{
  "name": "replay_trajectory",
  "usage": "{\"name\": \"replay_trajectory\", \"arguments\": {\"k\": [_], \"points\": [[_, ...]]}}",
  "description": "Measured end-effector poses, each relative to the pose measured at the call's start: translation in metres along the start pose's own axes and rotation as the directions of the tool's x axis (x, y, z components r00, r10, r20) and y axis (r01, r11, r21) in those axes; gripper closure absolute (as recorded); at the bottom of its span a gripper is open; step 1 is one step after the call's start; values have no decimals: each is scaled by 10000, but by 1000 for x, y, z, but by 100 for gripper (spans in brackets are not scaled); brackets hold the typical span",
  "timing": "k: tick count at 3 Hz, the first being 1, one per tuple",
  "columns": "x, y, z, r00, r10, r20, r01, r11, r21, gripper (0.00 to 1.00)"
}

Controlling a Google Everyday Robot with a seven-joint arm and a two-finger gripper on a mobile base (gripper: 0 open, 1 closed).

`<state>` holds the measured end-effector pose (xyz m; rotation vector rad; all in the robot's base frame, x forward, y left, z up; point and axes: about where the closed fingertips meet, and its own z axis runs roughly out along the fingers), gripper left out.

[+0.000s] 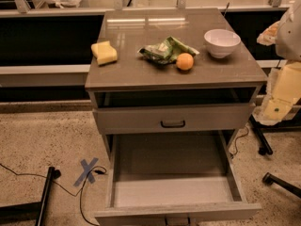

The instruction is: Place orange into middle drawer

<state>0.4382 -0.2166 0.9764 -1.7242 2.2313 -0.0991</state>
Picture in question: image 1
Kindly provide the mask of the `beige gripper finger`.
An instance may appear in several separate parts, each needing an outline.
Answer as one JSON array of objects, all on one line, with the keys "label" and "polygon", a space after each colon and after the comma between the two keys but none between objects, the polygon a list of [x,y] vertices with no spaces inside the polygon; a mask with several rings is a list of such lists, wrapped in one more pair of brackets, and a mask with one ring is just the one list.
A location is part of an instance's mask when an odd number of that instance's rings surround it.
[{"label": "beige gripper finger", "polygon": [[282,122],[292,110],[294,100],[283,101],[265,97],[260,106],[254,110],[254,118],[262,125],[276,125]]}]

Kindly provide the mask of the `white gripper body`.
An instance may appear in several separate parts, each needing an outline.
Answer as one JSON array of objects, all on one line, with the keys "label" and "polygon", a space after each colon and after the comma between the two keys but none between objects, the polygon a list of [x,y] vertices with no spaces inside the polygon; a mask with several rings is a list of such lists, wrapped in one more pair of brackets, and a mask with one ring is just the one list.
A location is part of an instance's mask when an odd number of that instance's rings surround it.
[{"label": "white gripper body", "polygon": [[296,104],[301,98],[301,62],[287,63],[278,73],[274,99]]}]

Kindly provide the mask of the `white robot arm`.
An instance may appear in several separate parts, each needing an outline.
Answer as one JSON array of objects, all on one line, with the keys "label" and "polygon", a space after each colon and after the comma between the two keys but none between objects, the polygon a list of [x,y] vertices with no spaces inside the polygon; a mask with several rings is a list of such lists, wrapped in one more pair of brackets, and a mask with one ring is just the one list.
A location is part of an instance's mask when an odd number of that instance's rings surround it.
[{"label": "white robot arm", "polygon": [[266,95],[256,110],[263,125],[281,122],[301,99],[301,0],[294,1],[281,19],[257,37],[257,43],[275,45],[279,57],[287,60],[268,75]]}]

